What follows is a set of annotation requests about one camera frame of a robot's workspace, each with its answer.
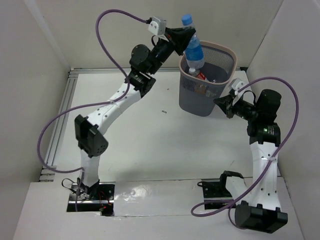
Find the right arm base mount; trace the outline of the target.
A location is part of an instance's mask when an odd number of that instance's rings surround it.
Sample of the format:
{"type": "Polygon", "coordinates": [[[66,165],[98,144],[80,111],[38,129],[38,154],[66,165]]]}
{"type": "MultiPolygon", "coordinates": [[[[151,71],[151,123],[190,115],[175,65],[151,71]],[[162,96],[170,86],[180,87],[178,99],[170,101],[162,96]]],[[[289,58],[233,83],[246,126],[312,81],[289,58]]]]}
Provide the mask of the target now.
{"type": "Polygon", "coordinates": [[[220,209],[248,190],[244,177],[233,171],[224,171],[219,179],[204,179],[197,183],[202,187],[204,209],[220,209]]]}

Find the red label water bottle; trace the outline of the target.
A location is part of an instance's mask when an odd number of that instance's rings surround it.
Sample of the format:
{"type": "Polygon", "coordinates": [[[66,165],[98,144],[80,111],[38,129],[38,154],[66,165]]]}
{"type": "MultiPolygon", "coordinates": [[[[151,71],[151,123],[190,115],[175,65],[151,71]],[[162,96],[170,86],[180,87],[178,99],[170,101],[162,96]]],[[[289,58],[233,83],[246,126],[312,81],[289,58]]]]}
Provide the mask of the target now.
{"type": "Polygon", "coordinates": [[[198,79],[200,79],[200,80],[203,80],[203,81],[207,81],[208,80],[202,72],[199,72],[196,77],[198,79]]]}

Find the blue label water bottle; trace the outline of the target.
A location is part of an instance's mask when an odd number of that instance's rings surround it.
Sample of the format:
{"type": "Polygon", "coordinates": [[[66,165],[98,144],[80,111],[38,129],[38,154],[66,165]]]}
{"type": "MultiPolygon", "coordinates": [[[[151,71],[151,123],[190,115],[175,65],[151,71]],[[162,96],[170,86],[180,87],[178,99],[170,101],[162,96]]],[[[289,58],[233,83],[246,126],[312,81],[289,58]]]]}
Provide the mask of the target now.
{"type": "Polygon", "coordinates": [[[199,74],[199,70],[190,67],[189,70],[188,70],[188,73],[189,73],[191,76],[196,77],[196,76],[199,74]]]}

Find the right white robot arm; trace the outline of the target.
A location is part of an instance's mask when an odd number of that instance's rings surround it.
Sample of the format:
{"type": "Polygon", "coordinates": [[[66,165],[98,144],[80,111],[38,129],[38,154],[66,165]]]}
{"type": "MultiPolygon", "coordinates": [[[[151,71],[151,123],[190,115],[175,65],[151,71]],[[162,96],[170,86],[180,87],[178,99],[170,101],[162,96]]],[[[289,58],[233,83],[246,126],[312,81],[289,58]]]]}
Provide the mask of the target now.
{"type": "Polygon", "coordinates": [[[252,186],[245,184],[238,172],[224,171],[218,190],[236,201],[234,221],[241,229],[272,234],[287,224],[288,215],[281,210],[277,191],[276,150],[281,144],[281,130],[275,122],[282,96],[271,89],[261,92],[257,101],[249,103],[230,90],[215,99],[215,104],[231,119],[247,121],[247,135],[252,152],[252,186]]]}

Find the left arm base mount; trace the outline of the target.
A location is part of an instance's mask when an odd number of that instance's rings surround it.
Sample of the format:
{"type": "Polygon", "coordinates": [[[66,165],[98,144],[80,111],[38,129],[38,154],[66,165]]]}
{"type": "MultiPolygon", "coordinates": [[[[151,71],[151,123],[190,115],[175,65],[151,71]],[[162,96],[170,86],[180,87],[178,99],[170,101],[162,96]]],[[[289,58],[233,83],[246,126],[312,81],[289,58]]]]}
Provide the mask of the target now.
{"type": "Polygon", "coordinates": [[[89,198],[82,191],[77,198],[77,212],[97,212],[101,216],[114,216],[115,184],[101,182],[95,196],[89,198]]]}

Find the small orange juice bottle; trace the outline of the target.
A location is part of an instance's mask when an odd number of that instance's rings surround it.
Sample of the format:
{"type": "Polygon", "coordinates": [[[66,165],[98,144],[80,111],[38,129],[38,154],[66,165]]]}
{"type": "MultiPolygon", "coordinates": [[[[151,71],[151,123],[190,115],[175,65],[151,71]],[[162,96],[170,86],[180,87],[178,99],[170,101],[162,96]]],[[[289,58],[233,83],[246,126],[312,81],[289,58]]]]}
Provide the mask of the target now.
{"type": "Polygon", "coordinates": [[[203,84],[198,84],[196,87],[195,87],[195,91],[199,94],[202,94],[202,95],[205,95],[206,94],[206,91],[207,91],[207,86],[206,85],[203,85],[203,84]]]}

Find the clear bottle green label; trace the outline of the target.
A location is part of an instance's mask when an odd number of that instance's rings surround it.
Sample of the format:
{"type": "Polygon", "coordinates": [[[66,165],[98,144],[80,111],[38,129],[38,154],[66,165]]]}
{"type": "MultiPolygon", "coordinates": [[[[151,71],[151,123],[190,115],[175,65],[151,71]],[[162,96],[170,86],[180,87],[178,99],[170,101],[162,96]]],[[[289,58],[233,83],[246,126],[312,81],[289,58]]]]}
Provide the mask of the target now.
{"type": "Polygon", "coordinates": [[[216,89],[206,89],[203,94],[207,98],[214,98],[217,96],[217,92],[216,89]]]}

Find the crushed bottle blue label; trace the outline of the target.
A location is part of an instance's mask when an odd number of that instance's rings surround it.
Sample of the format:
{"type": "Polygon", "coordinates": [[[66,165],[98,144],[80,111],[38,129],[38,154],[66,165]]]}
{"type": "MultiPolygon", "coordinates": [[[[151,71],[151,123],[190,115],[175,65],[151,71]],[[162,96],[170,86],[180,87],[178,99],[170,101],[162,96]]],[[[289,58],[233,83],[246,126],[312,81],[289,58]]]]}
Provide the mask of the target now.
{"type": "MultiPolygon", "coordinates": [[[[181,17],[181,21],[183,28],[194,30],[196,29],[191,14],[183,15],[181,17]]],[[[185,56],[187,64],[190,68],[198,70],[205,64],[204,53],[202,50],[200,39],[198,38],[196,33],[189,41],[189,44],[185,50],[185,56]]]]}

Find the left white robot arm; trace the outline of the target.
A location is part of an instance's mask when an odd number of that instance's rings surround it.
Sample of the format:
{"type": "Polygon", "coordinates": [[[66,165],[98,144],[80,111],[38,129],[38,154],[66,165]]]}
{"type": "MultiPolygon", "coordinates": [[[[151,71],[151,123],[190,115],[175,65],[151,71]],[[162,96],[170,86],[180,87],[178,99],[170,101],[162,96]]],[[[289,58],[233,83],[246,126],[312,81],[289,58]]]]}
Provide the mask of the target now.
{"type": "Polygon", "coordinates": [[[84,169],[77,183],[81,194],[88,200],[97,197],[100,179],[98,175],[100,157],[108,148],[104,134],[111,124],[131,105],[141,100],[156,82],[152,76],[169,56],[176,52],[183,55],[196,30],[187,28],[166,28],[153,47],[138,44],[132,49],[129,64],[131,71],[118,91],[94,112],[74,119],[75,137],[84,169]]]}

